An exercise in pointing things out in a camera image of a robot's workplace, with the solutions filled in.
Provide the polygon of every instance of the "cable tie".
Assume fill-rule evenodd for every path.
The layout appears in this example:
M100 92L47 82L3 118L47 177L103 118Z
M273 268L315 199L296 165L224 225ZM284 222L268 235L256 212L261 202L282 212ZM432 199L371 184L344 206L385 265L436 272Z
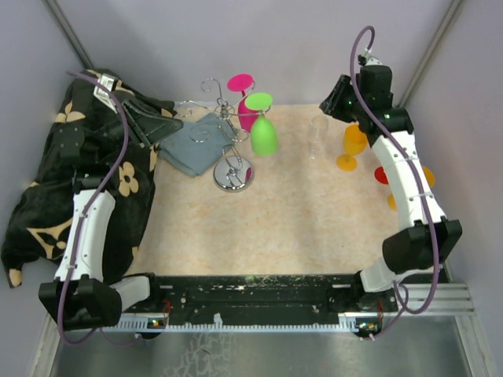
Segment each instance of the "cable tie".
M424 192L422 194L420 192L418 192L416 195L411 196L409 198L409 200L411 200L413 198L421 198L422 196L424 196L424 197L427 197L427 196L433 197L433 192L427 191L427 192Z

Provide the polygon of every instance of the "clear glass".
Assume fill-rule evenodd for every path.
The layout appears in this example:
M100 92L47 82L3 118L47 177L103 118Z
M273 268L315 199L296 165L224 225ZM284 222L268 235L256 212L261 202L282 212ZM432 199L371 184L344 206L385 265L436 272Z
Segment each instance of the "clear glass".
M310 159L319 158L325 153L325 142L328 129L329 120L325 115L320 114L312 118L307 134Z

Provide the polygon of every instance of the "blanket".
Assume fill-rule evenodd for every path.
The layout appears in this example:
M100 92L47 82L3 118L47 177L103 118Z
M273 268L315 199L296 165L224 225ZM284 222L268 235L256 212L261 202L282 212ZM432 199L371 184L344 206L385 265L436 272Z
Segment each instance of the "blanket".
M104 73L119 77L104 69L83 73L95 79ZM39 258L59 263L67 246L72 225L72 179L75 169L61 160L58 145L53 140L54 131L62 125L78 125L86 132L108 137L116 147L101 161L105 166L111 165L119 154L122 136L106 132L118 128L114 125L120 125L119 116L94 97L93 91L94 85L84 80L75 79L70 84L49 130L35 180L21 194L12 212L1 252L10 287L21 284L24 263ZM144 96L120 78L115 93L134 98L142 104L141 114L134 114L134 119L130 118L131 112L127 112L130 125L148 114L149 122L158 123L159 127L170 127L171 133L182 127L181 121L172 119L174 102ZM157 149L158 145L146 148L139 143L130 143L118 171L112 177L109 191L116 200L116 206L108 223L103 254L106 284L120 280L138 252L156 190L153 176Z

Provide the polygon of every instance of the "plastic wine glass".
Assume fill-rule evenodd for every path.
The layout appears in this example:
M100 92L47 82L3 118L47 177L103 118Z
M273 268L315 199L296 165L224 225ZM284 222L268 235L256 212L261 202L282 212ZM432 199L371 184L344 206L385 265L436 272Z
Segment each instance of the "plastic wine glass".
M270 120L264 116L273 103L273 97L268 93L254 93L245 100L247 108L259 112L259 117L251 127L251 149L259 156L268 156L277 152L279 140L277 132Z
M243 130L246 130L247 132L252 131L253 123L259 117L258 112L250 110L244 103L244 98L247 96L245 90L248 89L250 86L253 86L254 84L255 80L253 79L253 76L249 75L248 73L241 73L239 75L235 75L227 83L227 89L229 89L231 92L241 92L241 95L243 96L239 105L237 106L237 118L239 119L239 124L241 124L241 128Z

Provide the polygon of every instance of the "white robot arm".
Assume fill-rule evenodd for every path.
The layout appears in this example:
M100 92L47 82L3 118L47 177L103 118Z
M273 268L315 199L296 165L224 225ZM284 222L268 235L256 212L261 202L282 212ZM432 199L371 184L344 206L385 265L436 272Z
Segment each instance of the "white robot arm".
M387 176L398 208L398 233L383 242L383 256L370 267L355 275L360 297L373 292L386 291L394 282L433 266L429 220L424 213L424 196L436 232L439 262L443 263L462 234L458 220L448 220L438 205L424 176L416 150L413 124L404 108L392 106L391 69L365 53L358 57L362 66L356 82L366 105L384 125L393 138L406 150L408 159L395 147L358 101L350 77L341 75L339 82L320 109L327 115L344 122L358 121L369 144ZM420 193L413 176L411 162L419 174L424 193Z

